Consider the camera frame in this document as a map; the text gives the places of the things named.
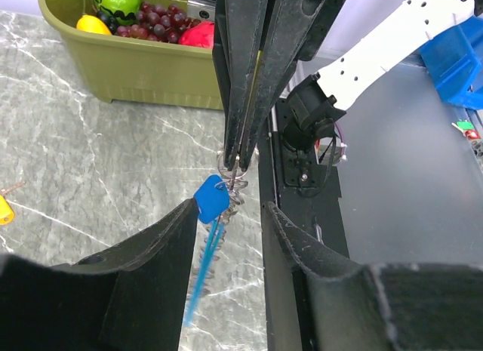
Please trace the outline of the metal keyring with small rings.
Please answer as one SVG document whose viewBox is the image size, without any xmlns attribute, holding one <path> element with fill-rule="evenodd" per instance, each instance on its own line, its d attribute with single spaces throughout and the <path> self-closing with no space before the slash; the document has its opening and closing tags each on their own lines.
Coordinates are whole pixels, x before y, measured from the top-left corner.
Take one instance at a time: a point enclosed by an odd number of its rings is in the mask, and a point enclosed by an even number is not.
<svg viewBox="0 0 483 351">
<path fill-rule="evenodd" d="M 194 300 L 211 292 L 208 281 L 214 277 L 213 263 L 218 260 L 226 234 L 226 226 L 245 203 L 242 190 L 248 186 L 247 171 L 224 166 L 224 154 L 217 153 L 218 173 L 211 175 L 195 193 L 198 220 L 205 226 L 206 235 L 199 250 L 198 266 L 192 270 L 187 298 Z"/>
</svg>

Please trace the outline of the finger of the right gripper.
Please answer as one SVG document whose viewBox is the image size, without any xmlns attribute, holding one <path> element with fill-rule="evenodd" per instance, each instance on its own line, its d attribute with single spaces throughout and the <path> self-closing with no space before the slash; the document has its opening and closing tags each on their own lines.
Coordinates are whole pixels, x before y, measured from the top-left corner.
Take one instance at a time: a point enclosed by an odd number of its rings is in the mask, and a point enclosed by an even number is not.
<svg viewBox="0 0 483 351">
<path fill-rule="evenodd" d="M 239 167 L 247 169 L 271 108 L 300 60 L 311 60 L 346 0 L 269 0 L 263 47 L 239 146 Z"/>
<path fill-rule="evenodd" d="M 269 0 L 216 0 L 212 57 L 225 113 L 224 165 L 242 164 L 242 138 Z"/>
</svg>

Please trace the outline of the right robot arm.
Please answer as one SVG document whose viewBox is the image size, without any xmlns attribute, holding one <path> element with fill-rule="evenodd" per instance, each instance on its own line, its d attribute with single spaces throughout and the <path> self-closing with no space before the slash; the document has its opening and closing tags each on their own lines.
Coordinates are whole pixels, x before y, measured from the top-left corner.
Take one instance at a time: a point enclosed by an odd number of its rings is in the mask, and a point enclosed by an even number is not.
<svg viewBox="0 0 483 351">
<path fill-rule="evenodd" d="M 212 56 L 225 112 L 224 164 L 246 169 L 261 127 L 297 64 L 319 50 L 345 0 L 216 0 Z M 333 63 L 324 100 L 346 111 L 378 78 L 441 32 L 482 13 L 482 0 L 404 0 Z"/>
</svg>

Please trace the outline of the light blue key handle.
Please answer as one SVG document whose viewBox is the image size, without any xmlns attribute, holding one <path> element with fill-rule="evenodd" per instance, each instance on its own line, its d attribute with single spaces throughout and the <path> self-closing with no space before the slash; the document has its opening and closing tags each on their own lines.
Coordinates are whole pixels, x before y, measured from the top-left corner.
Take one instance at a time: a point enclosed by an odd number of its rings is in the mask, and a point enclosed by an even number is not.
<svg viewBox="0 0 483 351">
<path fill-rule="evenodd" d="M 186 311 L 183 317 L 183 325 L 189 327 L 198 308 L 199 302 L 205 291 L 205 281 L 208 278 L 211 264 L 214 261 L 215 253 L 224 233 L 225 223 L 222 215 L 219 215 L 211 224 L 210 232 L 205 242 L 205 249 L 202 253 L 201 262 L 195 277 L 195 283 L 190 293 Z"/>
</svg>

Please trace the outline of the yellow key tag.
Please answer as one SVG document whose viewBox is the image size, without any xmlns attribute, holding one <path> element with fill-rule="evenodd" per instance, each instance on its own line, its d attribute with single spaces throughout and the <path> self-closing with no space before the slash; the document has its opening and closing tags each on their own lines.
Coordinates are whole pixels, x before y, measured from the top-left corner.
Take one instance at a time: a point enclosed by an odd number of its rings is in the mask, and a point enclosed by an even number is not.
<svg viewBox="0 0 483 351">
<path fill-rule="evenodd" d="M 8 204 L 3 195 L 0 195 L 0 225 L 8 225 L 15 218 L 12 207 Z"/>
</svg>

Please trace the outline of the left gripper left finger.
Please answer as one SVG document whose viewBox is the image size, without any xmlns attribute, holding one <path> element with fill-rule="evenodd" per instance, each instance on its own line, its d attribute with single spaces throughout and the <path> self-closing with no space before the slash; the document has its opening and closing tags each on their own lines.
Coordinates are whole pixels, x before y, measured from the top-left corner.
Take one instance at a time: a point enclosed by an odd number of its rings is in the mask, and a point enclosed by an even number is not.
<svg viewBox="0 0 483 351">
<path fill-rule="evenodd" d="M 3 350 L 176 350 L 192 265 L 194 199 L 78 263 L 1 256 Z"/>
</svg>

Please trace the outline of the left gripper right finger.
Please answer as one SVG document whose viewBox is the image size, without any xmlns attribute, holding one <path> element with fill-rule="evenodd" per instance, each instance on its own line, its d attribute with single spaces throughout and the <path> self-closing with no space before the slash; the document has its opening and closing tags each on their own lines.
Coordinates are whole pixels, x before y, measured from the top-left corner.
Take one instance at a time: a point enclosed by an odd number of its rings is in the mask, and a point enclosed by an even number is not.
<svg viewBox="0 0 483 351">
<path fill-rule="evenodd" d="M 482 267 L 358 264 L 262 208 L 270 350 L 480 350 Z"/>
</svg>

